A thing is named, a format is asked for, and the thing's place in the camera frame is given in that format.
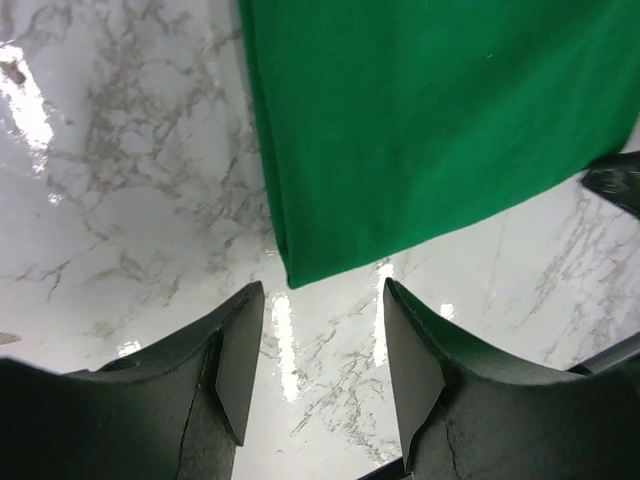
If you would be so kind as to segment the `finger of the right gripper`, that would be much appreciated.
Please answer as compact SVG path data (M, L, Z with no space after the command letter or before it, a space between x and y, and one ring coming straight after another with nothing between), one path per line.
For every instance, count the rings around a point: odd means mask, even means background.
M602 156L586 168L581 184L604 200L639 217L639 164L638 151Z

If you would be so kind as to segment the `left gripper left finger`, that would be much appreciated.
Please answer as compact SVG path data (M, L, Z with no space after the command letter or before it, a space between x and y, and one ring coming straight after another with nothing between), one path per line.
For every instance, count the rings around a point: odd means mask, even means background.
M5 479L228 479L245 440L264 315L253 282L98 370L1 362Z

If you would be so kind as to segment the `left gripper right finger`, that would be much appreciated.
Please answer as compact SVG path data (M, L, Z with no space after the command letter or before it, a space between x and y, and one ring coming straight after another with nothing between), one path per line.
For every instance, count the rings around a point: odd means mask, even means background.
M384 285L402 463L413 479L635 479L639 358L579 375L509 354Z

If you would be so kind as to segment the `green t-shirt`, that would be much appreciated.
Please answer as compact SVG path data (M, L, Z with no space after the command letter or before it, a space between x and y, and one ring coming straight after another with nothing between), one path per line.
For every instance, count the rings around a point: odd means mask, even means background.
M635 1L243 1L291 287L517 205L619 152Z

